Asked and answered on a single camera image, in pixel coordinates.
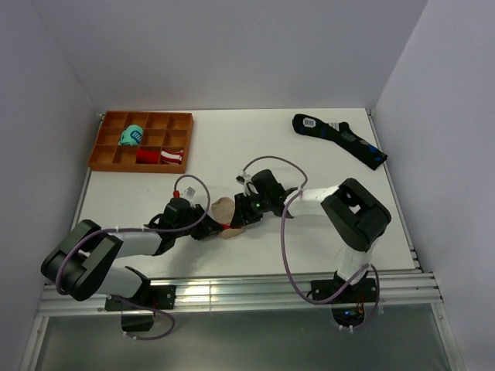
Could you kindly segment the beige sock with red toe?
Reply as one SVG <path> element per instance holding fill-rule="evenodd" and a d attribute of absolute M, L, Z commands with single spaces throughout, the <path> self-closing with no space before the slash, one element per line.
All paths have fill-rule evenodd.
<path fill-rule="evenodd" d="M 228 240 L 244 232 L 242 227 L 233 228 L 230 225 L 234 211 L 235 202 L 229 197 L 221 197 L 211 205 L 213 219 L 223 227 L 223 230 L 218 233 L 219 238 Z"/>

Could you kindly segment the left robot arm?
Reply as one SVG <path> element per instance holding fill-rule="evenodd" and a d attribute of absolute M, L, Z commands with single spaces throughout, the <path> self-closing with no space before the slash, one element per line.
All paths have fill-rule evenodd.
<path fill-rule="evenodd" d="M 133 268 L 112 265 L 121 257 L 159 256 L 177 239 L 190 236 L 203 240 L 227 229 L 199 205 L 172 198 L 162 213 L 141 228 L 104 229 L 92 220 L 82 220 L 52 250 L 40 271 L 62 294 L 84 301 L 98 292 L 123 297 L 132 308 L 149 303 L 149 279 Z"/>

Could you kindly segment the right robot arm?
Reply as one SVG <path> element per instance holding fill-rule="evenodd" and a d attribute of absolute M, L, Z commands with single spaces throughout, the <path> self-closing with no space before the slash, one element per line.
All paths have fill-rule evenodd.
<path fill-rule="evenodd" d="M 241 173 L 236 181 L 244 187 L 234 196 L 230 226 L 240 228 L 261 221 L 266 213 L 281 218 L 324 216 L 332 223 L 346 248 L 336 272 L 336 296 L 352 301 L 362 289 L 376 241 L 391 222 L 388 209 L 356 179 L 320 189 L 285 189 L 265 169 L 253 176 Z"/>

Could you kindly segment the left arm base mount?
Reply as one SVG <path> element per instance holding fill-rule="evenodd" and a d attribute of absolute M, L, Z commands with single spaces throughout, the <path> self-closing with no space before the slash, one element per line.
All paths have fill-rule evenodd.
<path fill-rule="evenodd" d="M 176 286 L 151 285 L 140 290 L 132 298 L 123 298 L 117 295 L 108 295 L 104 310 L 121 312 L 121 329 L 126 336 L 141 341 L 161 339 L 172 333 L 176 320 L 167 310 L 174 309 L 176 300 Z M 160 318 L 169 320 L 169 328 L 160 335 L 144 336 Z"/>

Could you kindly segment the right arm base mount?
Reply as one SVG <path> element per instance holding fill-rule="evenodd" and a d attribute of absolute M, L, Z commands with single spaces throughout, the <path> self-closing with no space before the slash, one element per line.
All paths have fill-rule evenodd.
<path fill-rule="evenodd" d="M 307 298 L 315 301 L 326 300 L 344 285 L 344 280 L 335 276 L 328 280 L 310 282 L 311 289 Z M 350 284 L 330 304 L 332 316 L 338 325 L 357 327 L 368 318 L 365 306 L 374 303 L 369 315 L 374 315 L 378 309 L 380 290 L 374 278 L 363 277 L 358 283 Z"/>

